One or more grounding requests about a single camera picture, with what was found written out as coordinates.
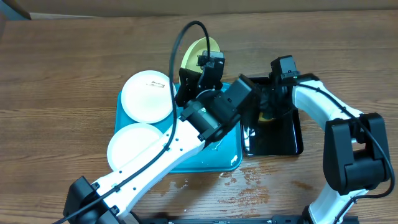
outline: black cable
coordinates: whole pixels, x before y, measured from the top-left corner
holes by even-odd
[[[137,220],[138,224],[144,224],[135,212],[130,211],[130,214]]]
[[[132,180],[133,178],[137,177],[140,173],[142,173],[144,170],[146,170],[149,166],[151,166],[160,156],[163,155],[163,153],[165,151],[167,151],[169,149],[169,146],[171,144],[171,142],[173,141],[174,135],[175,135],[175,129],[176,129],[176,125],[177,125],[177,107],[175,105],[175,97],[174,97],[174,89],[173,89],[173,77],[174,77],[174,61],[175,61],[175,55],[177,54],[177,50],[178,47],[180,45],[180,42],[182,40],[182,37],[184,36],[184,34],[186,33],[186,31],[193,25],[199,25],[206,36],[206,42],[207,42],[207,56],[208,59],[210,59],[210,40],[209,40],[209,34],[207,33],[206,27],[205,25],[203,25],[201,22],[199,21],[191,21],[189,22],[179,33],[179,35],[177,36],[177,39],[175,40],[173,49],[172,49],[172,53],[170,56],[170,63],[169,63],[169,85],[170,85],[170,94],[171,94],[171,98],[172,98],[172,106],[173,106],[173,126],[172,126],[172,132],[170,134],[170,138],[167,141],[166,145],[163,147],[163,149],[158,153],[158,155],[156,155],[151,161],[149,161],[145,166],[141,167],[137,172],[133,173],[131,176],[129,176],[126,180],[122,181],[120,184],[114,186],[111,190],[109,190],[108,192],[106,192],[105,194],[103,194],[102,196],[100,196],[98,199],[94,200],[93,202],[89,203],[88,205],[84,206],[83,208],[73,212],[72,214],[68,215],[67,217],[63,217],[61,219],[59,219],[58,221],[54,222],[53,224],[61,224],[64,223],[66,221],[68,221],[69,219],[79,215],[82,212],[87,211],[89,208],[93,207],[94,205],[96,205],[97,203],[100,203],[102,200],[104,200],[104,198],[106,198],[107,196],[111,195],[112,193],[115,193],[116,191],[120,190],[120,188],[125,185],[126,183],[128,183],[130,180]]]
[[[351,199],[349,200],[349,202],[343,207],[343,209],[339,212],[339,214],[337,215],[337,217],[335,217],[335,221],[333,222],[333,224],[337,224],[338,220],[341,218],[341,216],[347,211],[347,209],[349,208],[349,206],[351,206],[352,203],[356,203],[356,201],[358,199],[361,198],[382,198],[385,197],[387,195],[389,195],[393,190],[394,190],[394,186],[395,186],[395,182],[396,182],[396,177],[395,177],[395,173],[394,173],[394,169],[392,168],[392,165],[390,163],[390,161],[388,160],[386,154],[384,153],[384,151],[382,150],[380,144],[375,140],[375,138],[373,137],[372,133],[365,127],[365,125],[354,115],[352,115],[344,106],[342,106],[336,99],[334,99],[331,95],[329,95],[328,93],[326,93],[325,91],[319,89],[319,88],[315,88],[313,86],[309,86],[309,85],[304,85],[304,84],[300,84],[300,83],[295,83],[295,84],[291,84],[288,86],[301,86],[301,87],[305,87],[305,88],[309,88],[311,90],[315,90],[319,93],[321,93],[322,95],[324,95],[325,97],[327,97],[333,104],[335,104],[342,112],[344,112],[345,114],[347,114],[350,118],[352,118],[355,122],[357,122],[359,124],[359,126],[362,128],[362,130],[364,131],[365,135],[373,142],[373,144],[376,146],[376,148],[379,150],[379,152],[381,153],[384,162],[387,164],[387,168],[388,171],[390,173],[390,186],[389,188],[381,194],[377,194],[377,195],[359,195],[359,196],[354,196],[351,197]]]

